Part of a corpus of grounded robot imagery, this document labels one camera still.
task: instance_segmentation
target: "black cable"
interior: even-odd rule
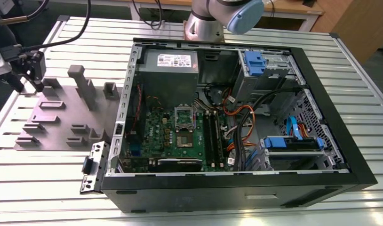
[[[270,16],[269,17],[274,17],[274,5],[273,5],[273,1],[272,0],[269,0],[270,1],[270,4],[272,4],[272,9],[270,9]]]
[[[41,12],[44,11],[48,5],[48,2],[49,0],[44,0],[38,8],[34,10],[34,12],[30,13],[28,16],[17,16],[17,17],[6,18],[6,19],[0,19],[0,25],[17,24],[17,23],[30,21],[41,14]]]
[[[268,93],[265,93],[253,103],[252,105],[252,109],[254,110],[274,94],[278,93],[284,93],[284,92],[298,92],[301,91],[300,87],[294,87],[294,88],[286,88],[286,89],[277,89],[273,90]],[[237,123],[237,128],[234,131],[234,136],[233,136],[233,142],[234,142],[234,155],[240,155],[241,158],[245,158],[244,155],[244,146],[242,146],[242,140],[241,140],[241,127],[242,124],[245,123],[245,120],[248,118],[249,115],[249,111],[246,111],[242,115],[242,118],[240,120],[240,122]],[[240,166],[237,166],[238,170],[242,171],[244,170],[244,163],[241,163]]]
[[[208,87],[209,87],[209,88],[213,88],[213,87],[229,87],[229,86],[230,86],[229,83],[220,83],[220,82],[209,82],[209,83],[206,83],[206,85],[204,86],[202,92],[204,92],[205,99],[206,99],[206,101],[209,102],[210,106],[217,107],[217,106],[221,106],[221,104],[220,104],[220,105],[216,105],[216,104],[213,103],[212,98],[210,98],[210,96],[208,95],[208,89],[206,89],[206,88],[208,88]]]
[[[134,11],[136,11],[136,13],[137,13],[137,15],[138,15],[138,17],[140,17],[140,20],[150,27],[152,30],[154,30],[154,31],[158,30],[158,29],[160,29],[160,26],[161,26],[161,7],[160,7],[160,0],[154,0],[154,3],[157,4],[158,9],[160,9],[160,21],[158,21],[157,24],[153,24],[153,23],[157,22],[157,21],[152,21],[150,23],[148,23],[148,22],[142,19],[141,14],[140,14],[140,12],[138,12],[138,10],[137,10],[137,7],[136,7],[134,0],[132,0],[132,3],[133,3]]]
[[[53,43],[49,43],[49,44],[37,45],[37,46],[22,47],[21,48],[21,53],[29,52],[32,50],[38,50],[41,48],[58,46],[58,45],[66,44],[66,43],[77,40],[81,37],[81,35],[82,35],[84,31],[85,31],[85,28],[88,26],[89,17],[90,17],[90,0],[86,0],[86,15],[85,15],[84,24],[82,24],[82,27],[81,27],[81,30],[80,30],[78,34],[74,37],[72,37],[72,38],[69,38],[68,40],[64,40],[64,41],[58,41],[58,42],[53,42]]]
[[[42,10],[46,8],[48,2],[49,2],[49,0],[42,1],[41,5],[36,9],[36,11],[26,16],[28,20],[34,19],[41,14]]]

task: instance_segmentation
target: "wooden table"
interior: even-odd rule
[[[160,0],[162,9],[190,11],[192,0]],[[301,19],[304,20],[298,31],[309,32],[317,17],[324,14],[324,10],[314,3],[313,7],[306,7],[300,0],[273,0],[274,15],[273,17]],[[140,20],[133,4],[129,4],[133,20]],[[154,0],[136,0],[136,8],[157,8]],[[272,4],[265,4],[262,16],[270,16]]]

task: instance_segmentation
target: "motherboard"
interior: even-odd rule
[[[124,171],[226,171],[224,125],[224,115],[188,106],[148,111],[142,142],[129,144],[121,159]]]

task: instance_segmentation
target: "metal bracket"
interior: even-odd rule
[[[109,144],[97,142],[92,145],[89,156],[85,157],[81,172],[84,173],[80,194],[101,194],[101,183],[106,169]]]

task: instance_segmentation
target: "aluminum extrusion table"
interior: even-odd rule
[[[73,37],[84,19],[57,21],[45,43]],[[74,84],[69,65],[85,67],[93,85],[122,85],[133,37],[181,39],[182,25],[152,31],[137,21],[90,19],[81,38],[45,50],[45,77]],[[337,38],[325,33],[253,29],[225,31],[225,41],[300,47],[320,77],[378,184],[308,208],[122,214],[105,195],[80,196],[88,152],[13,150],[37,97],[14,92],[0,112],[0,223],[62,225],[383,225],[383,95]]]

